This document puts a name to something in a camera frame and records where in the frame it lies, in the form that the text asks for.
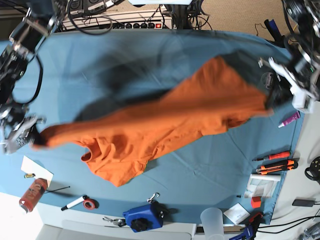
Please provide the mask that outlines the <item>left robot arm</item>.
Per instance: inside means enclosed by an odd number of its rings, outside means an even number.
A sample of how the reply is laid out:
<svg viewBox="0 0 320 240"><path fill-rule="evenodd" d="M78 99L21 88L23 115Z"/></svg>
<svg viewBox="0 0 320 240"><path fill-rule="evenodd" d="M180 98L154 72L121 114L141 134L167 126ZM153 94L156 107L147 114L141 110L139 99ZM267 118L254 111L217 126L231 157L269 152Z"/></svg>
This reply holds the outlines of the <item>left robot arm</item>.
<svg viewBox="0 0 320 240"><path fill-rule="evenodd" d="M259 67L269 68L273 77L266 106L274 108L290 101L296 110L309 114L320 100L320 2L284 0L282 9L288 35L280 34L272 20L265 20L264 25L273 43L285 48L291 58L288 63L273 57L259 59Z"/></svg>

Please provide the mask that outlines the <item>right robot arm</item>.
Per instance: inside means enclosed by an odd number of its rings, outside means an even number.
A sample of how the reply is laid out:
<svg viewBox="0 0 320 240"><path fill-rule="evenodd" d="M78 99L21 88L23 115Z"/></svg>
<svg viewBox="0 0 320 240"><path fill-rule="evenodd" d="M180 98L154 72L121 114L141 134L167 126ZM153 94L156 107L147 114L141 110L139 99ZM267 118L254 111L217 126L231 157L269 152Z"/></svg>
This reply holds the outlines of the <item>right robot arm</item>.
<svg viewBox="0 0 320 240"><path fill-rule="evenodd" d="M46 119L28 115L29 105L38 97L43 81L43 64L38 51L55 32L67 14L66 0L28 0L28 10L22 22L9 36L9 45L0 55L0 147L12 154L21 147L43 140L37 124ZM33 97L17 102L13 96L15 84L26 73L28 64L36 60L39 67L37 87Z"/></svg>

